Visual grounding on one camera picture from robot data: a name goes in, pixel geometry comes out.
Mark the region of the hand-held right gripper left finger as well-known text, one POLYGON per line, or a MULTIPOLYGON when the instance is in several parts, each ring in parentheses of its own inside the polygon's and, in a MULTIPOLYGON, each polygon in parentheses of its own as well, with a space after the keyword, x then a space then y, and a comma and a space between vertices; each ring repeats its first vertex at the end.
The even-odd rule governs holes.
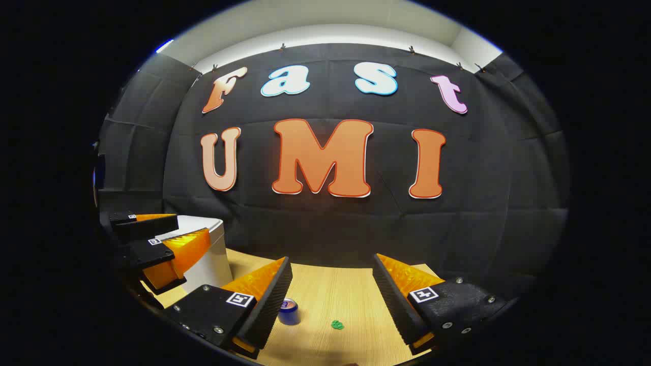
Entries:
POLYGON ((200 285, 163 314, 214 347, 257 359, 292 278, 290 259, 282 257, 222 287, 200 285))

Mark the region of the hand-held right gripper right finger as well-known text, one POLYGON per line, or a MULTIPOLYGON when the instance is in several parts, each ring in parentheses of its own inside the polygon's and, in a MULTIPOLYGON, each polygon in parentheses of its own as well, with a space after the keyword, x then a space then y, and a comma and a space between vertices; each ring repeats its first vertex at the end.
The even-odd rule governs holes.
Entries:
POLYGON ((414 356, 456 347, 508 309, 507 300, 465 278, 443 280, 380 253, 373 260, 373 278, 414 356))

